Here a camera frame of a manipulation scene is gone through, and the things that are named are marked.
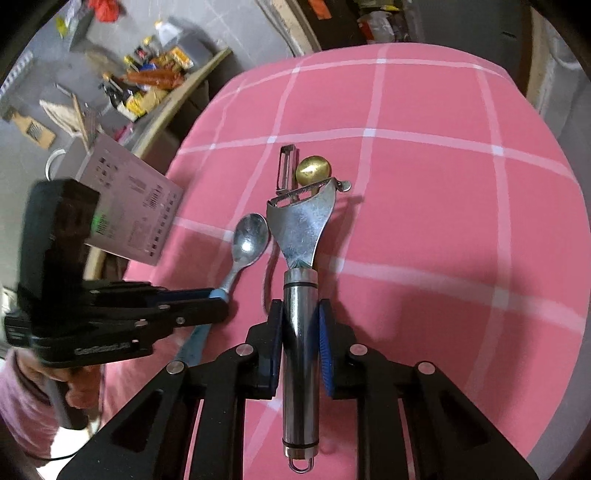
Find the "floor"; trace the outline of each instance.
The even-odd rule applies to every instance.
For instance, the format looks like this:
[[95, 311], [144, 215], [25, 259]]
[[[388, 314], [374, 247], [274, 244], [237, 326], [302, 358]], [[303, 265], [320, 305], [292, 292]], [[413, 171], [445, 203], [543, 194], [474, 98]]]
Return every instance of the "floor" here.
[[126, 15], [114, 24], [94, 22], [87, 38], [113, 51], [129, 54], [154, 32], [154, 22], [172, 16], [179, 24], [197, 28], [212, 50], [224, 42], [234, 52], [212, 76], [221, 87], [244, 70], [292, 57], [291, 50], [266, 19], [255, 0], [122, 0]]
[[[106, 47], [116, 58], [133, 51], [143, 38], [154, 33], [154, 23], [176, 15], [202, 33], [212, 50], [228, 45], [233, 55], [210, 78], [210, 92], [217, 92], [230, 78], [253, 67], [292, 56], [291, 50], [269, 23], [255, 0], [122, 0], [125, 14], [114, 24], [94, 21], [87, 37]], [[30, 115], [51, 128], [58, 137], [49, 151], [26, 139], [15, 125], [0, 121], [2, 167], [0, 168], [0, 284], [14, 287], [17, 282], [18, 252], [22, 215], [31, 185], [44, 178], [49, 153], [67, 148], [70, 137], [49, 120], [39, 107], [39, 99], [57, 103], [69, 100], [53, 84], [59, 82], [84, 102], [107, 102], [98, 89], [100, 79], [89, 69], [84, 55], [69, 53], [64, 47], [55, 20], [39, 30], [28, 46], [35, 55], [33, 70], [11, 97], [21, 114]]]

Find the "pink tablecloth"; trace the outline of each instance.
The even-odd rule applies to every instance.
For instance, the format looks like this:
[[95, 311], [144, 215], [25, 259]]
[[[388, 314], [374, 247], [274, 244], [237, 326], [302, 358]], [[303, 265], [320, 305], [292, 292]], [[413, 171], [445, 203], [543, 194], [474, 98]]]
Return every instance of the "pink tablecloth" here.
[[[300, 158], [323, 155], [353, 183], [317, 256], [339, 320], [391, 360], [435, 362], [527, 455], [579, 352], [591, 242], [567, 160], [507, 73], [448, 48], [390, 44], [240, 75], [170, 168], [186, 192], [160, 263], [132, 264], [129, 278], [216, 286], [230, 267], [234, 226], [265, 213], [280, 146], [291, 142]], [[264, 320], [267, 258], [243, 273], [238, 309], [212, 329], [205, 361]], [[275, 298], [284, 269], [280, 261]], [[150, 378], [172, 355], [110, 365], [108, 382]], [[123, 400], [135, 392], [119, 388]], [[307, 478], [354, 478], [354, 405], [323, 397], [320, 436]], [[244, 462], [247, 479], [296, 477], [282, 453], [280, 396], [248, 403]]]

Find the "gold ball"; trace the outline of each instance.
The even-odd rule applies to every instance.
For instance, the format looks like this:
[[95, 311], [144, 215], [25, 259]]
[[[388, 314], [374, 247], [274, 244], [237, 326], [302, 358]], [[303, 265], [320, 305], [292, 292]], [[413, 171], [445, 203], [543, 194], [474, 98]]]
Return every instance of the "gold ball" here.
[[299, 163], [295, 170], [295, 179], [301, 186], [306, 187], [329, 178], [331, 170], [328, 160], [319, 155], [312, 155]]

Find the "white grid line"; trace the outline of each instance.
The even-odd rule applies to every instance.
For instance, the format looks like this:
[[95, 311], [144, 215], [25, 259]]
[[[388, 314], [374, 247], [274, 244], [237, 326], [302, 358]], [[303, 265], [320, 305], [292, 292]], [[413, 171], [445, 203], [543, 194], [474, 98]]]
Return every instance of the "white grid line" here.
[[[196, 233], [211, 236], [230, 243], [232, 231], [193, 222], [185, 218], [175, 218], [175, 226], [191, 230]], [[264, 256], [270, 255], [270, 249]], [[450, 298], [467, 301], [490, 307], [494, 299], [495, 290], [497, 295], [505, 295], [508, 301], [496, 305], [501, 309], [504, 305], [508, 312], [524, 315], [545, 321], [572, 332], [583, 334], [586, 318], [581, 317], [572, 308], [557, 301], [541, 299], [539, 297], [521, 295], [511, 291], [502, 292], [500, 288], [495, 289], [492, 285], [480, 283], [465, 278], [452, 277], [449, 275], [418, 270], [412, 267], [400, 267], [395, 265], [381, 265], [355, 260], [333, 257], [322, 253], [316, 254], [316, 261], [319, 270], [341, 272], [357, 278], [395, 283], [406, 287], [415, 287], [423, 291], [445, 295]]]
[[[313, 72], [315, 70], [327, 70], [332, 68], [340, 68], [340, 67], [349, 67], [349, 66], [357, 66], [357, 65], [373, 65], [373, 64], [387, 64], [387, 65], [424, 65], [424, 66], [433, 66], [433, 67], [448, 67], [448, 68], [457, 68], [457, 69], [478, 69], [483, 72], [490, 73], [492, 75], [496, 75], [501, 77], [508, 82], [512, 82], [509, 80], [505, 75], [495, 72], [494, 70], [487, 69], [476, 63], [471, 63], [467, 61], [443, 61], [443, 60], [427, 60], [427, 59], [359, 59], [359, 60], [341, 60], [341, 61], [328, 61], [325, 63], [316, 63], [314, 65], [308, 65], [305, 67], [300, 67], [298, 72]], [[257, 85], [261, 85], [263, 83], [269, 82], [271, 80], [281, 78], [287, 75], [291, 75], [292, 73], [296, 73], [295, 69], [285, 69], [280, 72], [273, 73], [267, 77], [264, 77], [256, 82], [247, 83], [244, 85], [243, 89], [249, 89], [255, 87]], [[223, 93], [222, 95], [216, 97], [213, 101], [219, 101], [224, 99], [225, 97], [231, 95], [233, 92]]]
[[[437, 147], [456, 148], [458, 150], [465, 150], [477, 153], [491, 154], [494, 151], [498, 152], [502, 148], [502, 153], [505, 158], [517, 160], [529, 165], [556, 173], [562, 177], [576, 181], [572, 171], [564, 164], [557, 160], [540, 157], [539, 155], [530, 154], [514, 148], [500, 147], [498, 145], [491, 145], [484, 142], [477, 142], [474, 140], [466, 140], [464, 138], [445, 137], [444, 135], [433, 135], [420, 132], [405, 132], [400, 130], [389, 130], [384, 128], [366, 129], [359, 128], [335, 128], [331, 130], [305, 132], [300, 134], [286, 134], [276, 135], [275, 143], [304, 143], [304, 142], [319, 142], [325, 140], [341, 140], [345, 138], [364, 138], [372, 136], [374, 138], [382, 138], [385, 140], [399, 140], [412, 143], [435, 145]], [[241, 140], [232, 140], [228, 142], [220, 142], [214, 144], [215, 149], [223, 148], [238, 148], [238, 147], [254, 147], [257, 145], [265, 145], [269, 141], [269, 137], [255, 137], [245, 138]], [[211, 144], [198, 145], [195, 147], [182, 148], [178, 151], [177, 156], [187, 155], [198, 151], [209, 151]]]
[[[385, 54], [387, 49], [388, 45], [384, 45], [378, 50], [378, 59], [380, 59], [382, 55]], [[386, 65], [377, 62], [375, 66], [374, 83], [372, 85], [372, 95], [369, 103], [368, 119], [365, 125], [366, 128], [363, 130], [363, 139], [361, 141], [361, 151], [359, 153], [357, 177], [353, 182], [353, 192], [351, 194], [355, 197], [363, 198], [365, 196], [365, 191], [367, 189], [369, 179], [371, 176], [371, 154], [374, 144], [375, 128], [378, 125], [379, 111], [382, 104], [382, 93], [384, 90], [385, 76]], [[345, 266], [347, 251], [349, 250], [349, 244], [351, 242], [351, 234], [349, 232], [349, 229], [350, 231], [353, 231], [360, 210], [361, 205], [354, 205], [352, 203], [348, 203], [346, 206], [346, 211], [343, 216], [347, 217], [347, 215], [351, 215], [352, 221], [350, 225], [348, 225], [347, 222], [343, 222], [341, 224], [335, 240], [335, 246], [336, 248], [339, 248], [340, 246], [340, 252], [335, 251], [334, 255], [336, 257], [341, 257], [345, 259], [343, 262], [339, 264], [340, 268], [344, 268]], [[336, 288], [339, 273], [340, 272], [337, 272], [336, 275], [332, 276], [327, 282], [325, 282], [325, 284], [322, 285], [323, 297], [332, 297], [333, 291]]]
[[[301, 64], [303, 63], [303, 61], [304, 61], [304, 59], [301, 59], [297, 63], [296, 67], [301, 67]], [[260, 176], [262, 174], [265, 164], [267, 163], [267, 160], [269, 159], [269, 156], [271, 155], [271, 150], [273, 149], [273, 142], [271, 142], [270, 140], [271, 140], [271, 138], [276, 138], [277, 134], [279, 133], [279, 128], [281, 126], [281, 119], [283, 118], [283, 113], [285, 111], [285, 104], [287, 103], [287, 99], [288, 99], [291, 91], [294, 88], [294, 85], [296, 83], [295, 80], [296, 80], [297, 76], [299, 75], [299, 73], [292, 71], [290, 75], [291, 76], [290, 76], [289, 81], [287, 82], [287, 86], [285, 87], [285, 90], [281, 94], [281, 98], [279, 100], [279, 105], [277, 107], [277, 113], [275, 115], [275, 121], [274, 121], [273, 128], [271, 131], [271, 136], [267, 137], [267, 141], [266, 141], [267, 146], [265, 147], [265, 150], [264, 150], [263, 154], [261, 155], [261, 158], [257, 162], [257, 164], [254, 168], [254, 171], [252, 172], [252, 175], [250, 176], [250, 178], [246, 182], [246, 186], [244, 188], [244, 191], [242, 192], [242, 195], [240, 196], [240, 199], [238, 200], [238, 204], [236, 205], [236, 209], [234, 210], [234, 214], [232, 215], [232, 218], [230, 219], [230, 221], [228, 222], [228, 225], [226, 227], [227, 230], [230, 230], [230, 228], [234, 227], [236, 225], [236, 223], [238, 222], [238, 220], [240, 219], [240, 217], [243, 215], [246, 203], [248, 202], [248, 199], [250, 198], [251, 193], [252, 193], [258, 179], [260, 178]], [[207, 274], [207, 283], [209, 285], [212, 285], [215, 283], [219, 268], [222, 265], [224, 257], [225, 257], [224, 246], [223, 246], [223, 244], [220, 244], [218, 251], [217, 251], [216, 258], [212, 262], [209, 272]]]
[[509, 286], [511, 284], [511, 211], [509, 204], [509, 185], [505, 158], [501, 138], [501, 126], [496, 114], [495, 102], [486, 75], [481, 70], [476, 71], [476, 78], [480, 86], [482, 102], [491, 130], [493, 166], [495, 170], [496, 203], [497, 203], [497, 267], [495, 291], [491, 303], [491, 313], [486, 322], [482, 343], [478, 350], [472, 370], [466, 381], [464, 392], [476, 401], [484, 386], [486, 375], [496, 356], [496, 350], [501, 342], [505, 316], [504, 311], [509, 305]]
[[265, 401], [265, 411], [261, 415], [258, 424], [256, 424], [255, 431], [252, 432], [251, 438], [248, 444], [244, 448], [244, 471], [248, 471], [251, 467], [256, 455], [261, 450], [265, 439], [267, 438], [267, 434], [269, 433], [269, 429], [275, 422], [275, 419], [279, 415], [283, 407], [283, 381], [280, 380], [280, 383], [277, 387], [277, 395], [273, 397], [272, 400]]
[[[189, 186], [187, 188], [187, 191], [190, 192], [196, 179], [198, 178], [198, 173], [201, 171], [201, 169], [203, 168], [203, 166], [205, 165], [205, 162], [207, 161], [207, 159], [209, 158], [209, 155], [211, 154], [211, 152], [213, 150], [215, 150], [216, 148], [216, 141], [220, 136], [220, 133], [222, 132], [222, 128], [224, 126], [224, 123], [226, 122], [226, 114], [228, 112], [228, 107], [230, 107], [230, 105], [234, 102], [234, 100], [236, 99], [236, 97], [238, 96], [238, 93], [240, 92], [240, 89], [242, 87], [242, 84], [245, 82], [245, 80], [242, 80], [240, 85], [238, 85], [238, 88], [236, 89], [234, 96], [232, 98], [230, 98], [226, 104], [223, 106], [222, 108], [222, 114], [220, 115], [220, 120], [216, 125], [216, 131], [213, 134], [213, 143], [209, 146], [210, 148], [205, 152], [205, 154], [203, 155], [203, 158], [201, 159], [201, 161], [199, 162], [199, 165], [197, 166], [197, 168], [195, 168], [195, 172], [193, 173], [193, 177], [191, 178], [191, 182], [189, 183]], [[158, 266], [156, 266], [155, 268], [152, 269], [152, 271], [150, 272], [150, 277], [148, 279], [148, 281], [150, 283], [154, 283], [155, 281], [155, 277], [156, 275], [159, 273], [158, 270]]]

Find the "red bag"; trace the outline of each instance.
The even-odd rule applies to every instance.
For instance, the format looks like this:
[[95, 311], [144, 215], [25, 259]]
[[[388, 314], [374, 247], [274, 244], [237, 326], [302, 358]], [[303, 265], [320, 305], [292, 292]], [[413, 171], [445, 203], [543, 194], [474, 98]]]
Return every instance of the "red bag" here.
[[95, 10], [99, 22], [115, 22], [119, 18], [119, 4], [116, 0], [90, 0], [90, 8]]

